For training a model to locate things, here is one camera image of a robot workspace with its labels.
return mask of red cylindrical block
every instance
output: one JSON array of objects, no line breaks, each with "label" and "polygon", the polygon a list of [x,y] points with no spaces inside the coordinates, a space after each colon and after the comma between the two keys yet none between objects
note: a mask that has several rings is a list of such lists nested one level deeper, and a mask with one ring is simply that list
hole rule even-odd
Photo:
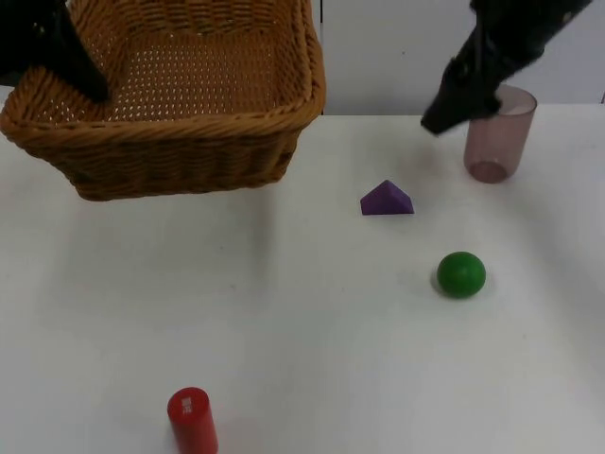
[{"label": "red cylindrical block", "polygon": [[185,388],[168,401],[168,418],[181,454],[217,454],[215,422],[208,394]]}]

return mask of purple triangular prism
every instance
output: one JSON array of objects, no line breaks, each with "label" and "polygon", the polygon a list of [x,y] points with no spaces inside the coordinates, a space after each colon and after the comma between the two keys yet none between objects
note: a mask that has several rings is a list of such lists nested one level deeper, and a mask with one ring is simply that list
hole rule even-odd
[{"label": "purple triangular prism", "polygon": [[412,199],[389,180],[384,181],[361,200],[363,216],[413,215]]}]

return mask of brown wicker basket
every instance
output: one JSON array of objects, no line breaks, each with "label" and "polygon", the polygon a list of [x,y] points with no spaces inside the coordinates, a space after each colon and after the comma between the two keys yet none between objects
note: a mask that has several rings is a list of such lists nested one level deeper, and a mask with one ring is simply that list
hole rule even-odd
[{"label": "brown wicker basket", "polygon": [[34,68],[0,128],[91,201],[277,182],[325,100],[309,2],[75,0],[112,100]]}]

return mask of white wall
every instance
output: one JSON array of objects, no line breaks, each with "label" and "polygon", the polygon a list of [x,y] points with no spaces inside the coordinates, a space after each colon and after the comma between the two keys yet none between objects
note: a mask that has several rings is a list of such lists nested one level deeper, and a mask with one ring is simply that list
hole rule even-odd
[{"label": "white wall", "polygon": [[[473,29],[469,0],[323,0],[328,114],[419,114]],[[512,82],[541,102],[605,92],[605,2],[596,0]]]}]

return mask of table surface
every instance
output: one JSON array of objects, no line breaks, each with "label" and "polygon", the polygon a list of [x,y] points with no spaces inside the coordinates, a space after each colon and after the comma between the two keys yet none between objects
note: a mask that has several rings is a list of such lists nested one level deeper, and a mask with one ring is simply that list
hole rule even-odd
[{"label": "table surface", "polygon": [[[517,176],[464,131],[323,117],[261,190],[90,203],[0,139],[0,451],[173,452],[211,396],[222,454],[605,446],[605,109],[543,106]],[[363,218],[391,179],[414,217]],[[448,253],[489,269],[431,287]]]}]

